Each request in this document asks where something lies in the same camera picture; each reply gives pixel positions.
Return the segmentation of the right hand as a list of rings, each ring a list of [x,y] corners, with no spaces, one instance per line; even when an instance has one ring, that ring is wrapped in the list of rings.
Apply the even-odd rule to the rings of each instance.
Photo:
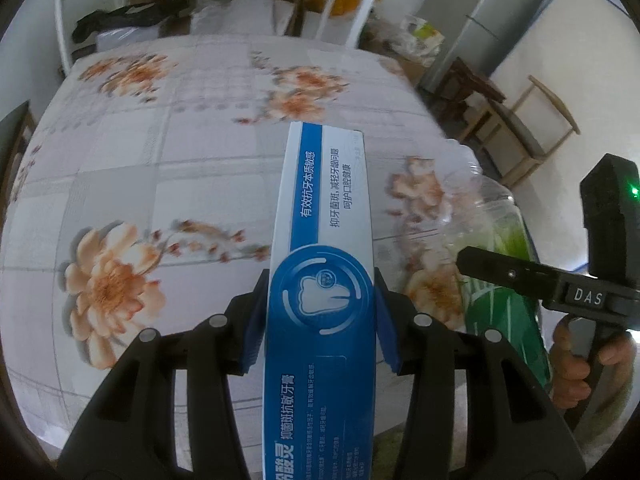
[[[587,400],[591,394],[587,384],[591,368],[584,358],[573,353],[572,335],[568,327],[572,319],[568,314],[556,324],[549,353],[553,370],[551,399],[560,410],[576,408],[580,401]],[[628,333],[611,339],[599,351],[598,362],[613,372],[601,403],[602,408],[611,403],[630,381],[636,352],[636,344]]]

